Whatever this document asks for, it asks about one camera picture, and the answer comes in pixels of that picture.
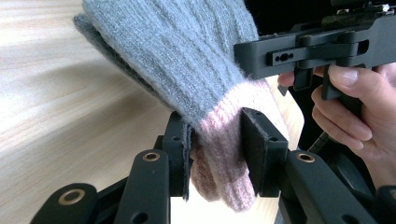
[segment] human hand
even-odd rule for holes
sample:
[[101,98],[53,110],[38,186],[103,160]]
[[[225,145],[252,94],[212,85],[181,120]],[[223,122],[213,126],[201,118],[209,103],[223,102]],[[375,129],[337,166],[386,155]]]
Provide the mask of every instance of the human hand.
[[[323,72],[323,67],[315,70],[319,76]],[[329,77],[335,88],[362,101],[361,117],[336,99],[323,101],[320,86],[312,93],[314,120],[364,160],[376,187],[396,185],[396,63],[378,66],[374,71],[331,65]],[[293,73],[287,73],[278,82],[289,86],[293,80]]]

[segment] light wood surface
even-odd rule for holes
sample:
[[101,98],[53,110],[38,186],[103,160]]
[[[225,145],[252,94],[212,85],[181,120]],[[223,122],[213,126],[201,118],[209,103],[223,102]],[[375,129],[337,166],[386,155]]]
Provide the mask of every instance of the light wood surface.
[[[128,175],[153,147],[170,111],[102,57],[73,26],[80,0],[0,2],[0,223],[28,223],[48,197],[71,183],[98,190]],[[276,91],[290,148],[303,116]],[[277,199],[235,214],[193,186],[172,199],[172,223],[273,223]]]

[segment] brass insert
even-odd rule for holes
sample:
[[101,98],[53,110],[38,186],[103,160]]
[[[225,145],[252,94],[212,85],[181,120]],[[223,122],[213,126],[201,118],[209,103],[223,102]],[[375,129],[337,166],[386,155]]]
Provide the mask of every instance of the brass insert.
[[61,205],[72,205],[81,201],[84,195],[85,191],[83,189],[70,189],[59,198],[58,203]]
[[305,154],[305,153],[299,153],[297,154],[297,159],[299,159],[300,161],[304,161],[304,162],[314,162],[315,158]]
[[156,152],[150,152],[143,156],[144,161],[157,161],[160,158],[160,154]]

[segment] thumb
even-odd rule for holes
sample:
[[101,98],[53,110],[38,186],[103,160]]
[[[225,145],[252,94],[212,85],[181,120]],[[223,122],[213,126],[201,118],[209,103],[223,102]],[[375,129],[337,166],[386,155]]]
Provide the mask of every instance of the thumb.
[[335,88],[359,98],[369,110],[383,115],[394,113],[395,90],[379,73],[366,68],[331,65],[329,77]]

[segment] knitted glove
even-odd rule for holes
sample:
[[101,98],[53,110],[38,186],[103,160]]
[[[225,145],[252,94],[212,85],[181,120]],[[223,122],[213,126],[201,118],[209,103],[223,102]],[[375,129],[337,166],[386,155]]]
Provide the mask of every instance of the knitted glove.
[[227,42],[229,30],[221,29],[224,24],[219,22],[223,15],[212,20],[213,24],[206,23],[214,11],[227,14],[236,8],[227,14],[230,21],[250,23],[228,26],[238,31],[231,35],[236,36],[232,40],[256,38],[254,29],[250,33],[254,38],[239,32],[254,27],[243,2],[199,3],[85,1],[83,6],[107,44],[198,132],[202,150],[197,152],[210,168],[204,173],[212,174],[224,201],[241,211],[252,205],[255,196],[239,148],[240,108],[264,112],[283,133],[286,127],[266,82],[246,80],[231,60],[236,42]]
[[[216,46],[219,46],[230,59],[233,58],[233,45],[235,43],[256,38],[254,24],[243,2],[231,2],[231,4],[224,5],[219,1],[199,1],[194,5],[188,3],[185,7],[189,10],[186,12],[190,14],[188,18],[195,20],[189,21],[187,25],[194,25],[190,28],[195,30],[196,33],[199,33],[203,39],[211,41]],[[100,33],[91,25],[86,15],[77,15],[74,18],[74,23],[87,40],[111,62],[123,70],[135,82],[144,87],[146,91],[162,100],[163,103],[166,103],[159,94],[106,43]],[[196,141],[193,141],[191,157],[194,159],[194,164],[191,167],[192,184],[207,200],[214,201],[218,199],[219,195],[216,184],[214,183],[210,168],[205,160],[202,146],[198,143],[198,136],[196,137]]]

